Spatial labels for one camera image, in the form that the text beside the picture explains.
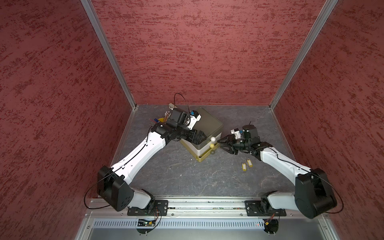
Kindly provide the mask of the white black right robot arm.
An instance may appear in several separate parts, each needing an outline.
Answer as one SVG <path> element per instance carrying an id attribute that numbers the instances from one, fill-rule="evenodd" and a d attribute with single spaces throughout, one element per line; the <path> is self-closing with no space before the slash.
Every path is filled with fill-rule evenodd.
<path id="1" fill-rule="evenodd" d="M 270 192 L 261 196 L 258 214 L 274 216 L 279 210 L 292 210 L 313 219 L 338 205 L 334 188 L 323 170 L 301 165 L 261 141 L 254 125 L 232 130 L 217 142 L 231 155 L 242 152 L 273 167 L 295 186 L 294 192 Z"/>

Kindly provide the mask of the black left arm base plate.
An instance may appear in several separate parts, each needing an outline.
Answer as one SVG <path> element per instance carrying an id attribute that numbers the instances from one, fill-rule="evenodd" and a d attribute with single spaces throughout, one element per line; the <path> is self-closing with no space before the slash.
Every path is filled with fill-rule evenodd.
<path id="1" fill-rule="evenodd" d="M 167 200 L 152 200 L 144 208 L 129 207 L 128 216 L 139 216 L 139 217 L 164 217 L 168 212 L 169 201 Z"/>

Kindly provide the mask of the olive three-drawer desk organizer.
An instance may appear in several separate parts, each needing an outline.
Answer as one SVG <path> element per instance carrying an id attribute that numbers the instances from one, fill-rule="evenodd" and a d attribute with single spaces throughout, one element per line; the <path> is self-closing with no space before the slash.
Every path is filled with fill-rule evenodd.
<path id="1" fill-rule="evenodd" d="M 186 150 L 201 163 L 210 155 L 214 155 L 220 144 L 217 142 L 221 139 L 223 123 L 209 113 L 205 108 L 197 108 L 201 119 L 194 125 L 194 129 L 202 131 L 207 139 L 201 144 L 192 144 L 186 140 L 180 140 Z"/>

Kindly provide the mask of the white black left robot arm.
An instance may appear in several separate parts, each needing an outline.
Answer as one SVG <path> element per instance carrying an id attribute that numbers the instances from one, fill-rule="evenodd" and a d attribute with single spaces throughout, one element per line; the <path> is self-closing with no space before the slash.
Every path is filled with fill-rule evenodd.
<path id="1" fill-rule="evenodd" d="M 97 194 L 117 212 L 127 207 L 147 209 L 154 197 L 144 190 L 131 188 L 131 182 L 140 169 L 169 142 L 186 140 L 196 145 L 204 142 L 207 139 L 205 133 L 194 128 L 201 119 L 197 111 L 188 113 L 174 107 L 167 120 L 151 126 L 146 138 L 126 157 L 110 168 L 103 166 L 99 170 Z"/>

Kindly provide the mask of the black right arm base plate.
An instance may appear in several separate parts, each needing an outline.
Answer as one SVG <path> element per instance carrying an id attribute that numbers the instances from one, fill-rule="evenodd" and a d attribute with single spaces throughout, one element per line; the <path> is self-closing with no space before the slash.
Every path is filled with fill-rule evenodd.
<path id="1" fill-rule="evenodd" d="M 245 209 L 248 217 L 286 217 L 286 210 L 274 209 L 265 200 L 245 201 Z"/>

